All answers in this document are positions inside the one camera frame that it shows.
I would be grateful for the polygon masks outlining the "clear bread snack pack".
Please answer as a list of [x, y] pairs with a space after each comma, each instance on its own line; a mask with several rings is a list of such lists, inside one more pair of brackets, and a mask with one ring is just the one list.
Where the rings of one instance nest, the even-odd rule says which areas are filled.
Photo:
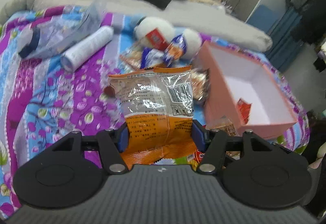
[[209, 96], [209, 70], [194, 68], [191, 70], [193, 101], [196, 105], [204, 106]]

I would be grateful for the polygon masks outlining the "red foil snack bag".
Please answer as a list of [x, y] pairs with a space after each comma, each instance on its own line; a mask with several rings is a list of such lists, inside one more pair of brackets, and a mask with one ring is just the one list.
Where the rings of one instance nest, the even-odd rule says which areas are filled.
[[249, 122], [251, 106], [252, 104], [248, 103], [243, 98], [240, 98], [237, 102], [237, 108], [240, 112], [244, 124], [247, 124]]

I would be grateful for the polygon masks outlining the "colourful floral bed sheet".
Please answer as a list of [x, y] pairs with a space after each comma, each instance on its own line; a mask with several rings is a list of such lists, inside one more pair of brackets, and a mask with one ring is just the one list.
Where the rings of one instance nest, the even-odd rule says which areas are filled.
[[116, 101], [103, 87], [108, 74], [117, 74], [109, 53], [131, 45], [129, 17], [106, 14], [103, 24], [121, 26], [114, 41], [100, 49], [75, 73], [66, 72], [59, 57], [19, 58], [18, 39], [24, 29], [63, 22], [77, 25], [84, 12], [78, 6], [59, 6], [40, 12], [15, 14], [1, 30], [1, 221], [3, 223], [315, 223], [301, 207], [280, 212], [263, 212], [233, 201], [225, 193], [203, 205], [194, 192], [183, 202], [172, 200], [180, 188], [192, 188], [187, 176], [179, 183], [165, 184], [162, 190], [135, 199], [111, 201], [103, 197], [69, 216], [63, 212], [23, 209], [12, 187], [19, 166], [40, 154], [73, 129], [83, 134], [115, 128], [123, 122]]

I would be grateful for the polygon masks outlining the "grey blanket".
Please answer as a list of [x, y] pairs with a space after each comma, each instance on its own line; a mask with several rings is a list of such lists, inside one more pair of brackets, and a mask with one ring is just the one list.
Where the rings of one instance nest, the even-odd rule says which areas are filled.
[[[161, 17], [173, 25], [190, 27], [255, 51], [265, 52], [272, 47], [272, 39], [265, 32], [227, 15], [211, 5], [188, 0], [172, 0], [166, 9], [160, 10], [142, 0], [104, 1], [106, 3], [105, 10], [108, 12]], [[5, 23], [18, 11], [40, 11], [62, 5], [88, 6], [91, 2], [93, 0], [6, 0], [1, 8], [1, 23]]]

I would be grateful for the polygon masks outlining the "brown patterned snack packet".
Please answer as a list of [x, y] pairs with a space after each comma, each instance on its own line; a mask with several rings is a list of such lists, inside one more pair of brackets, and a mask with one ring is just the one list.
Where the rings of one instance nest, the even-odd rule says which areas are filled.
[[131, 47], [123, 51], [119, 55], [119, 58], [124, 64], [127, 64], [127, 66], [129, 66], [133, 70], [138, 71], [141, 67], [143, 49], [144, 47], [142, 47], [141, 45], [132, 45]]

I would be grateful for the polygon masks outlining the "translucent plastic bag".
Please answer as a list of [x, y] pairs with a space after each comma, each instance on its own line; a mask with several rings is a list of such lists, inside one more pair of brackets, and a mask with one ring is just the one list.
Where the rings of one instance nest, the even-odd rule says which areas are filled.
[[25, 27], [17, 39], [22, 59], [47, 59], [63, 53], [99, 29], [105, 15], [105, 1], [93, 0], [81, 20], [57, 17], [36, 26]]

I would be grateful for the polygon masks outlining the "small red snack packet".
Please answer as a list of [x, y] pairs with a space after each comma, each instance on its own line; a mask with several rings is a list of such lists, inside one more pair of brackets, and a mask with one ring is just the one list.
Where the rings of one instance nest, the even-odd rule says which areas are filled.
[[165, 37], [161, 34], [158, 28], [150, 31], [145, 35], [145, 38], [150, 43], [152, 48], [164, 51], [168, 47], [168, 42]]

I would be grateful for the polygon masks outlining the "pink cardboard box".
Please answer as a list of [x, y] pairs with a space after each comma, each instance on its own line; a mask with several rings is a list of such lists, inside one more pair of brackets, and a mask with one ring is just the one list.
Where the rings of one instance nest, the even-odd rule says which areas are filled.
[[[196, 63], [209, 70], [210, 91], [204, 105], [208, 129], [217, 127], [226, 117], [240, 134], [252, 130], [264, 139], [273, 139], [297, 122], [273, 74], [261, 62], [204, 42]], [[252, 104], [247, 124], [243, 123], [237, 108], [240, 98]]]

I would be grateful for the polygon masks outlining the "white cylindrical tube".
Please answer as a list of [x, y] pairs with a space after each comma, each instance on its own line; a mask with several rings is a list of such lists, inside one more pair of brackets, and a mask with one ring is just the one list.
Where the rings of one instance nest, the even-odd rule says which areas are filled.
[[108, 44], [114, 34], [111, 26], [102, 26], [93, 34], [70, 47], [61, 56], [61, 66], [67, 72], [74, 72], [81, 67], [91, 56]]

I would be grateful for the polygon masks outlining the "white plush toy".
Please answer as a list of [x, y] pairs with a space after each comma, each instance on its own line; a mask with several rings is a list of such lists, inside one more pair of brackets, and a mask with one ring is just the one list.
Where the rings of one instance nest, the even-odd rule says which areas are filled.
[[185, 60], [191, 60], [202, 46], [202, 37], [197, 31], [190, 28], [176, 29], [169, 21], [158, 17], [148, 16], [139, 19], [133, 17], [130, 24], [134, 28], [135, 39], [148, 48], [152, 48], [152, 46], [145, 38], [145, 35], [155, 28], [159, 29], [168, 44], [172, 42], [173, 38], [180, 34], [183, 35], [187, 44], [187, 51], [181, 58]]

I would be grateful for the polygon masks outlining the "orange silver snack bag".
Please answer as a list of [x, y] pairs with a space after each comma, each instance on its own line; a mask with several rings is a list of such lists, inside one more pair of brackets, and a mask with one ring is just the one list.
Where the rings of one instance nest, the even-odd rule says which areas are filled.
[[108, 81], [129, 131], [122, 152], [128, 168], [196, 151], [190, 66], [109, 75]]

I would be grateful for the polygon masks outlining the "blue white snack packet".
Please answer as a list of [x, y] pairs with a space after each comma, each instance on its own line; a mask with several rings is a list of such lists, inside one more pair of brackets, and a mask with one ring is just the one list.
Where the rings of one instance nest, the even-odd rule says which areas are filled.
[[140, 68], [153, 68], [159, 65], [171, 67], [172, 63], [179, 60], [187, 51], [187, 44], [183, 35], [178, 35], [164, 51], [145, 47], [141, 53]]

